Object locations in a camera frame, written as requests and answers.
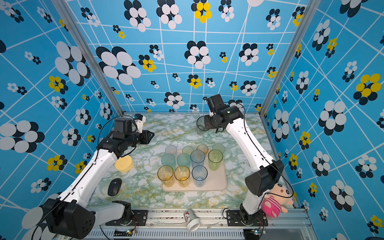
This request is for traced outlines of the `tall grey glass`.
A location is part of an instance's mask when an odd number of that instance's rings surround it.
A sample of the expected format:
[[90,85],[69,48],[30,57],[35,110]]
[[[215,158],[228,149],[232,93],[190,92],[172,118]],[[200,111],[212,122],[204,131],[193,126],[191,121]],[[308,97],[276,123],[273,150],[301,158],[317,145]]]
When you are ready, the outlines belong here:
[[205,116],[200,116],[197,119],[196,125],[197,125],[197,129],[196,129],[197,134],[203,134],[204,132],[209,130],[205,126]]

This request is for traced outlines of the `tall olive yellow glass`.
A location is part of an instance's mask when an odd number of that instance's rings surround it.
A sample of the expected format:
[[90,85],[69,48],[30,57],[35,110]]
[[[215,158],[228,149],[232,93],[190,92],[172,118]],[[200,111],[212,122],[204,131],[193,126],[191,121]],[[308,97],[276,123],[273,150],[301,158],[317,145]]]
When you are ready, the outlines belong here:
[[178,166],[174,171],[174,175],[182,188],[186,188],[189,185],[191,171],[187,166]]

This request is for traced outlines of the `clear textured glass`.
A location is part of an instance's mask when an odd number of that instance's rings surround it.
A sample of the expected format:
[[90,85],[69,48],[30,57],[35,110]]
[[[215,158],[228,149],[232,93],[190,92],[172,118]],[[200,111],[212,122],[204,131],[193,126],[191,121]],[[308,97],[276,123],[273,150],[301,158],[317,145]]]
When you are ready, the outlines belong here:
[[174,145],[169,145],[166,147],[165,152],[166,154],[172,154],[175,155],[177,153],[178,149]]

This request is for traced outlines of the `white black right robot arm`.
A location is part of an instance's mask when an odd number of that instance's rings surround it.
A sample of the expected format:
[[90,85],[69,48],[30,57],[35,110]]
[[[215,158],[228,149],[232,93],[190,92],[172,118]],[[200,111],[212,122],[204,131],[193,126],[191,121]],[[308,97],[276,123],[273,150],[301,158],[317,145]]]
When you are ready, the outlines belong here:
[[245,225],[253,224],[260,214],[263,200],[269,196],[290,199],[293,193],[273,193],[278,184],[284,164],[274,160],[261,146],[246,123],[244,114],[237,106],[225,104],[221,95],[217,94],[206,100],[210,114],[204,116],[205,130],[226,130],[237,142],[248,163],[252,174],[245,178],[248,192],[240,206],[240,216]]

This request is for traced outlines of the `pale green textured glass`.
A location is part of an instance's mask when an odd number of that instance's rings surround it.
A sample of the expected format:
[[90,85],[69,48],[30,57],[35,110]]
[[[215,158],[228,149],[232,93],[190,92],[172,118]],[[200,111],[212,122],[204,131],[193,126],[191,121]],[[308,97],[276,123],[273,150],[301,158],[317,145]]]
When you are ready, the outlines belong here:
[[225,147],[224,145],[217,143],[213,145],[212,150],[218,150],[223,154],[225,152]]

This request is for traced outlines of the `short amber glass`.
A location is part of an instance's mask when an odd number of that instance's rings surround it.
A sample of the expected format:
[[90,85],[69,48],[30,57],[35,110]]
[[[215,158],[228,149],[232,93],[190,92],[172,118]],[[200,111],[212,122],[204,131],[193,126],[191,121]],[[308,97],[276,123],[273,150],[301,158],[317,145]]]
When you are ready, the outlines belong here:
[[197,150],[200,150],[200,151],[204,152],[204,154],[207,154],[209,152],[209,148],[205,144],[198,145],[197,146]]

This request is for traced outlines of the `light green textured glass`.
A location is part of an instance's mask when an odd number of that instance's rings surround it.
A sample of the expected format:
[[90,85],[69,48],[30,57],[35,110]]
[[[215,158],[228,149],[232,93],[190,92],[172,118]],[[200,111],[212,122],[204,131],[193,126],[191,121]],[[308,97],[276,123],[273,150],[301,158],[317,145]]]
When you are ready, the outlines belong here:
[[182,153],[190,155],[195,149],[191,146],[185,146],[182,149]]

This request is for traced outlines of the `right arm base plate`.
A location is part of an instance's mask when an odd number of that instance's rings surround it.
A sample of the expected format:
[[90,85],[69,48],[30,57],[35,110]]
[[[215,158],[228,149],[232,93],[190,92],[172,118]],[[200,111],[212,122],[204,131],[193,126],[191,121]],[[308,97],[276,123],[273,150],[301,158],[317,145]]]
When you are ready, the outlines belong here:
[[263,211],[248,215],[243,210],[227,210],[225,212],[229,227],[267,227],[269,225],[267,216]]

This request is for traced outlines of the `tall blue glass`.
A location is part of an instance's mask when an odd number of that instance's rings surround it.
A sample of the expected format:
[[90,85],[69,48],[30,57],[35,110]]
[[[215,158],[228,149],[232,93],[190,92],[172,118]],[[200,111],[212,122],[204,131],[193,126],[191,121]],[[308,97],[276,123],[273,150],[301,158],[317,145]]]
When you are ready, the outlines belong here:
[[208,170],[202,165],[197,165],[192,170],[192,177],[195,185],[201,188],[205,185],[206,179],[208,177]]

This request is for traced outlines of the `teal textured glass front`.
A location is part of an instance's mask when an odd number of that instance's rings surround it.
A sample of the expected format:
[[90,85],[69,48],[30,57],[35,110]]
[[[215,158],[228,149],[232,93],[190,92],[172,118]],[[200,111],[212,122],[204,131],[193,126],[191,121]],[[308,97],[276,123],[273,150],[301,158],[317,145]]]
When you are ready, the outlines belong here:
[[173,169],[176,168],[176,158],[173,154],[165,154],[162,156],[161,163],[163,166],[171,166]]

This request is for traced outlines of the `green clear glass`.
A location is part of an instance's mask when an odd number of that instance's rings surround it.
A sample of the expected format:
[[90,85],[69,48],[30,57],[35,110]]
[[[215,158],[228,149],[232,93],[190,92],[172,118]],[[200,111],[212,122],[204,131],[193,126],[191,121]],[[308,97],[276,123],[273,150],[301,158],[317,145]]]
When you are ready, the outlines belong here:
[[208,153],[209,168],[211,171],[217,171],[223,161],[223,153],[219,150],[211,150]]

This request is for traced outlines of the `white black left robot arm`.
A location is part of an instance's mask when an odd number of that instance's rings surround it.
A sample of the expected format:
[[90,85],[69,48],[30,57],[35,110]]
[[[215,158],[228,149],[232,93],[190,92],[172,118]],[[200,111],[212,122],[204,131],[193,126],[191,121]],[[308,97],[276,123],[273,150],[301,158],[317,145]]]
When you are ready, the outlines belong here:
[[154,133],[143,130],[146,118],[136,114],[133,118],[115,118],[115,128],[97,146],[97,150],[85,169],[56,199],[48,199],[42,209],[49,231],[58,240],[84,239],[94,227],[121,220],[130,223],[134,216],[131,204],[114,201],[111,204],[88,210],[88,202],[109,168],[129,148],[147,145]]

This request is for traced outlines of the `light blue short glass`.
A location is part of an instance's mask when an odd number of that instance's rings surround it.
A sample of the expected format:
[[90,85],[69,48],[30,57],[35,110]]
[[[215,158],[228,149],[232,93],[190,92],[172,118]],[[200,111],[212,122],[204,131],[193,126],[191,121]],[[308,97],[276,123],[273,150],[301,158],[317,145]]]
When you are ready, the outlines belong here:
[[206,154],[201,150],[194,150],[191,152],[192,167],[203,166],[206,158]]

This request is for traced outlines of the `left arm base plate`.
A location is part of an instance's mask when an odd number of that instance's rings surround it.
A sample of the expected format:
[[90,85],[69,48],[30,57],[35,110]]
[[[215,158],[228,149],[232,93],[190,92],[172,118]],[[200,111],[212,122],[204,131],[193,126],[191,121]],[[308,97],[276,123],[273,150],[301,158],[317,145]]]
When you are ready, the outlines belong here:
[[131,210],[128,216],[123,216],[118,220],[112,220],[105,223],[106,226],[145,226],[148,218],[148,210]]

